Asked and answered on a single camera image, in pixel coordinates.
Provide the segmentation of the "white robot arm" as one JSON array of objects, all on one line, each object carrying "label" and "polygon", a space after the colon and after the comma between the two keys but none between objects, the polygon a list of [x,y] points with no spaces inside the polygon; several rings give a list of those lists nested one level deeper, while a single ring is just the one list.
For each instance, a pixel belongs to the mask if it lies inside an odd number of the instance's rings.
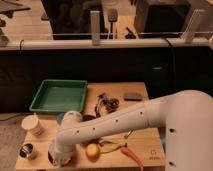
[{"label": "white robot arm", "polygon": [[60,167],[71,159],[79,143],[152,127],[166,129],[165,171],[213,171],[213,97],[196,90],[140,102],[86,122],[70,111],[49,154]]}]

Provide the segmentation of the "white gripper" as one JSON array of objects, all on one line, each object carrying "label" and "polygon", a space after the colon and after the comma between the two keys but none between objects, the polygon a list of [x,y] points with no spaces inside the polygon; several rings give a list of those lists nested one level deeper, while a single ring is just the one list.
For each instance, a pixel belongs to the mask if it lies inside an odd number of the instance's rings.
[{"label": "white gripper", "polygon": [[67,165],[74,155],[74,145],[64,145],[57,141],[49,144],[48,153],[53,159],[53,165],[62,167]]}]

